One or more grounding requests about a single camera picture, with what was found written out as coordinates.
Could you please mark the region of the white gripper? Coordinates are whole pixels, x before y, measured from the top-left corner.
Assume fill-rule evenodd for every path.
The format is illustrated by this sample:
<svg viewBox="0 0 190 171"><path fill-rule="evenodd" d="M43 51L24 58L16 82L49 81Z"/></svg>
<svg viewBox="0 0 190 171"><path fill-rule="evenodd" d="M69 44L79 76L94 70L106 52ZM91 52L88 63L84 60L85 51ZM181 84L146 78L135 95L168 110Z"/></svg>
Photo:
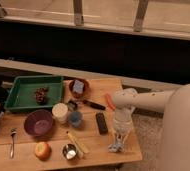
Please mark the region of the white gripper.
<svg viewBox="0 0 190 171"><path fill-rule="evenodd" d="M130 135L130 130L133 127L133 121L132 121L132 111L128 108L117 108L113 115L113 128L114 130L120 134L125 135L123 136L122 144L123 144L123 150L125 151L127 147L127 140ZM118 142L117 142L117 134L113 133L113 143L112 143L112 149L118 150Z"/></svg>

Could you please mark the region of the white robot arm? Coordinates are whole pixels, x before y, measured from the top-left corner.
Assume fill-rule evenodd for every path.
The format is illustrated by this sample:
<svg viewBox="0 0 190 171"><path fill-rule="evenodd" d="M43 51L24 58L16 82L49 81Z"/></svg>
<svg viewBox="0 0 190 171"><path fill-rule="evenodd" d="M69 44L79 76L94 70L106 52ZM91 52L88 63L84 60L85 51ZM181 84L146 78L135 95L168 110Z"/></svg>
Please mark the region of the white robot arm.
<svg viewBox="0 0 190 171"><path fill-rule="evenodd" d="M128 88L113 93L112 102L117 109L133 106L163 113L157 171L190 171L190 84L149 93Z"/></svg>

